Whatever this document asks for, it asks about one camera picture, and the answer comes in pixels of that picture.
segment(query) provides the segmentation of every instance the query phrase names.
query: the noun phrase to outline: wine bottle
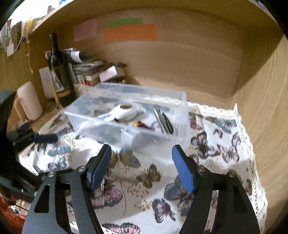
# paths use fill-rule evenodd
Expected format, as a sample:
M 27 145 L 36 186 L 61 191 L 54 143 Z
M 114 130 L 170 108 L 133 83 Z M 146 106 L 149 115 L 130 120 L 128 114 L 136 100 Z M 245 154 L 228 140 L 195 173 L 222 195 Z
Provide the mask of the wine bottle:
M 50 34 L 51 56 L 49 58 L 49 69 L 53 78 L 53 83 L 57 96 L 63 107 L 70 105 L 76 94 L 73 83 L 65 69 L 65 56 L 58 48 L 57 34 Z

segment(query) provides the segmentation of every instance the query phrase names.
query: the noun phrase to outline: pink sticky note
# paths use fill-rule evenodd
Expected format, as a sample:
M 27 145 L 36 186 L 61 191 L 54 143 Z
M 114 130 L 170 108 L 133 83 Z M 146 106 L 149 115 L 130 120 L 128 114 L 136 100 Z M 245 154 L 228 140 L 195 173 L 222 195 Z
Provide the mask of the pink sticky note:
M 97 19 L 74 26 L 74 41 L 82 41 L 95 36 L 97 36 Z

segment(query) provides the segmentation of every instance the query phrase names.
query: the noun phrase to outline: orange sticky note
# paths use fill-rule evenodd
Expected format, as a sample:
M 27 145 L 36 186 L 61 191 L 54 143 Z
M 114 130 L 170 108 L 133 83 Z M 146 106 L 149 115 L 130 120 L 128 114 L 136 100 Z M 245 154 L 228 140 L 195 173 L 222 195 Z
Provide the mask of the orange sticky note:
M 97 36 L 97 19 L 88 20 L 74 26 L 74 41 L 82 41 Z
M 154 24 L 121 25 L 104 30 L 105 43 L 119 41 L 156 41 Z

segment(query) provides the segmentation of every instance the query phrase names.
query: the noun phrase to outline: wooden shelf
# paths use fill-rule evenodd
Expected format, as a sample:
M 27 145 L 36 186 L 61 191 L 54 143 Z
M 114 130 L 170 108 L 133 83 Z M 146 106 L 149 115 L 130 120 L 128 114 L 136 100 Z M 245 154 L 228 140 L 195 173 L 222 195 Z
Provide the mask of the wooden shelf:
M 82 22 L 120 10 L 167 7 L 183 10 L 198 10 L 220 16 L 245 27 L 278 28 L 277 23 L 260 8 L 247 0 L 70 0 L 46 15 L 30 32 L 52 32 L 55 29 Z
M 43 127 L 43 125 L 46 124 L 60 110 L 62 110 L 62 106 L 60 106 L 59 109 L 54 108 L 51 112 L 42 114 L 39 119 L 31 123 L 33 131 L 38 132 Z

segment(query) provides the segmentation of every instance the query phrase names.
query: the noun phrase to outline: wine label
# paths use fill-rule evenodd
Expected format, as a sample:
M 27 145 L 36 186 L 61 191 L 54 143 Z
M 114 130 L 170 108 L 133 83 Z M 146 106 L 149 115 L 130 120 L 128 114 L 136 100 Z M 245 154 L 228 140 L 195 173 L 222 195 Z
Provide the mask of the wine label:
M 68 84 L 66 84 L 66 74 L 63 65 L 53 67 L 51 75 L 57 93 L 69 90 Z
M 69 95 L 70 93 L 71 93 L 70 90 L 66 90 L 64 92 L 57 93 L 57 97 L 65 97 Z

